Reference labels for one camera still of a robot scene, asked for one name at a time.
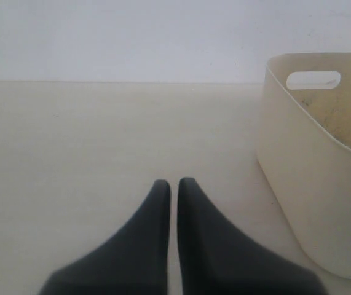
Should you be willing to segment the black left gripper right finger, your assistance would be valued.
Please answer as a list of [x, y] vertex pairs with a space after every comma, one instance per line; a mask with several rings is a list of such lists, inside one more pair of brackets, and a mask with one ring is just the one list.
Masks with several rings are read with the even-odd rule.
[[256, 243], [194, 178], [178, 188], [177, 239], [184, 294], [326, 294], [320, 279]]

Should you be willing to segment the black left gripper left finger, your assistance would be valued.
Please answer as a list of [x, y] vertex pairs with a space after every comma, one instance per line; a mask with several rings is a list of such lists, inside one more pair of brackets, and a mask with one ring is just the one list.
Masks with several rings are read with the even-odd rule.
[[167, 294], [171, 190], [154, 181], [144, 202], [109, 240], [55, 271], [41, 294]]

